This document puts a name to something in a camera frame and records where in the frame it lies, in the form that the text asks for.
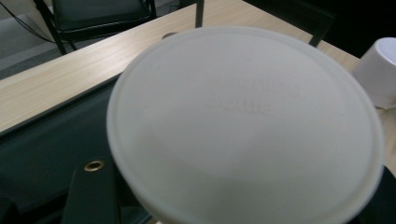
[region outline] white round lid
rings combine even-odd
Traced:
[[[112,92],[107,132],[163,223],[342,223],[382,172],[380,122],[355,79],[255,28],[200,28],[144,51]]]

